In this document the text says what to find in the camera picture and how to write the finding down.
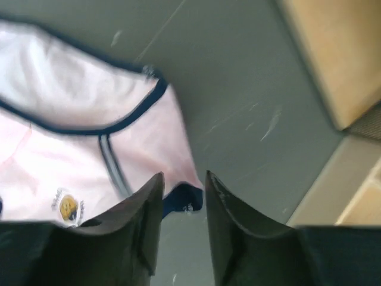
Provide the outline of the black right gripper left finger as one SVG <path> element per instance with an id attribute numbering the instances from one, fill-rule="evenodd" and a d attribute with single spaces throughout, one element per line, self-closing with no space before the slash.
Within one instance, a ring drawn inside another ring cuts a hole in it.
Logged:
<path id="1" fill-rule="evenodd" d="M 148 285 L 157 263 L 164 175 L 79 227 L 1 223 L 2 285 Z"/>

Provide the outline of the pink underwear navy trim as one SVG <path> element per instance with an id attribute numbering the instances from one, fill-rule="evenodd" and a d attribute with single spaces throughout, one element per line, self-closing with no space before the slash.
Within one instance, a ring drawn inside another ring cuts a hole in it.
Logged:
<path id="1" fill-rule="evenodd" d="M 1 219 L 79 226 L 164 176 L 165 215 L 197 212 L 174 88 L 27 23 L 1 20 Z"/>

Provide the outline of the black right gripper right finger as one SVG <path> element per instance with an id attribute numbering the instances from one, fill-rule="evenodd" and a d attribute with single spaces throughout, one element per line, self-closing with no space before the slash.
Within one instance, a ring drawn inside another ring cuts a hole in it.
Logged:
<path id="1" fill-rule="evenodd" d="M 216 285 L 380 284 L 379 228 L 284 225 L 212 172 L 205 195 Z"/>

